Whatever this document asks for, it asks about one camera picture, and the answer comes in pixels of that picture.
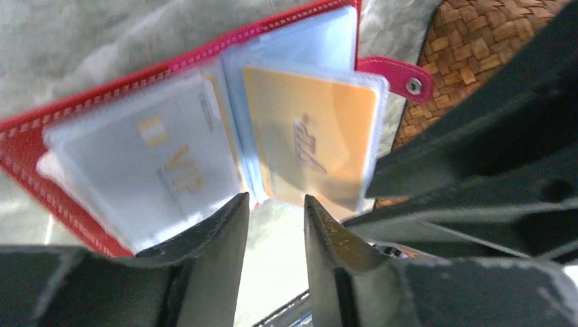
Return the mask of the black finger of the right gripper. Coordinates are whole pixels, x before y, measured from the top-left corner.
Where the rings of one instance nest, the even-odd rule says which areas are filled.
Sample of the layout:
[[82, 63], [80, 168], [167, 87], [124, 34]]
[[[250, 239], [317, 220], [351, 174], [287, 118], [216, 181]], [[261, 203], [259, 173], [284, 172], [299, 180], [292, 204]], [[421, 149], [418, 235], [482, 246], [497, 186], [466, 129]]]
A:
[[577, 262], [577, 2], [481, 88], [379, 159], [349, 219], [370, 242], [441, 258]]

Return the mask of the red leather card holder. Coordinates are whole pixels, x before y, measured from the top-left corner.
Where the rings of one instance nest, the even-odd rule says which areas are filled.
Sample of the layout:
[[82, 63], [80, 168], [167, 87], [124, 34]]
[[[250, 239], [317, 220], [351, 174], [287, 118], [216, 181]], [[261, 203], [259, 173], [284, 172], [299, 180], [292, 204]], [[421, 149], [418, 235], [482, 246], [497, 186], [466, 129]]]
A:
[[315, 1], [1, 122], [1, 167], [83, 241], [138, 253], [238, 193], [362, 211], [391, 93], [418, 66], [357, 57], [357, 1]]

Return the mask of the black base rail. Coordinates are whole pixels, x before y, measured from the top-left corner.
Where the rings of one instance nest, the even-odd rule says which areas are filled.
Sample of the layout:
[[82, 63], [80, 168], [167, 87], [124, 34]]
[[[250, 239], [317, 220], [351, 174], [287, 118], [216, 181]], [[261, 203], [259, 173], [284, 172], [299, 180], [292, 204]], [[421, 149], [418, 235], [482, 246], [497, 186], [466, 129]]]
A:
[[299, 327], [313, 326], [309, 290], [299, 294], [274, 312], [261, 319], [253, 327]]

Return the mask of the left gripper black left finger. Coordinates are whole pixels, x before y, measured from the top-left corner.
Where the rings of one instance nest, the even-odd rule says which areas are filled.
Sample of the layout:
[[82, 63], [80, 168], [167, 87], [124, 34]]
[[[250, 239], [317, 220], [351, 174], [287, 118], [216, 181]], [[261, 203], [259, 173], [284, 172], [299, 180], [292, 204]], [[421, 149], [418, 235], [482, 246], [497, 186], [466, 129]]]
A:
[[240, 193], [134, 257], [1, 248], [2, 326], [232, 326], [249, 223]]

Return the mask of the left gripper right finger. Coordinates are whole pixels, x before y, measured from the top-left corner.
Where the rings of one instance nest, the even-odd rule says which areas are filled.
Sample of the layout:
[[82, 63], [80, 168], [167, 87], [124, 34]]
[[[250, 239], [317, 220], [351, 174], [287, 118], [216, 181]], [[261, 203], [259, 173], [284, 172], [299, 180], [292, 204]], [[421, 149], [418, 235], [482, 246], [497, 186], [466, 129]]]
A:
[[576, 326], [561, 266], [513, 258], [393, 259], [304, 199], [315, 326]]

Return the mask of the white vip credit card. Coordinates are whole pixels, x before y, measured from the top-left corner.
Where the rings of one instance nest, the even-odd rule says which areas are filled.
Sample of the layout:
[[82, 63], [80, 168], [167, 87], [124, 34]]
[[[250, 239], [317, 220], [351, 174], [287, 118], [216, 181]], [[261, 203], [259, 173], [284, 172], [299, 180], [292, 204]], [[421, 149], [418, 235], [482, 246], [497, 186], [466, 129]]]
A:
[[177, 78], [54, 124], [37, 171], [130, 251], [160, 244], [241, 191], [215, 88]]

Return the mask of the brown woven basket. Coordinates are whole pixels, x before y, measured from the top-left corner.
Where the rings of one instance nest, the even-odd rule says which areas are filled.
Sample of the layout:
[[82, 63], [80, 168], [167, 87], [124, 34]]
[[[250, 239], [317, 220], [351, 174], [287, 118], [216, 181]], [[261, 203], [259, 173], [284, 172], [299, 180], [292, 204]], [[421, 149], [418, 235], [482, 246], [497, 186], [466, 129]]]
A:
[[369, 196], [495, 176], [576, 181], [576, 1], [444, 1], [419, 65], [433, 76], [433, 98], [406, 107]]

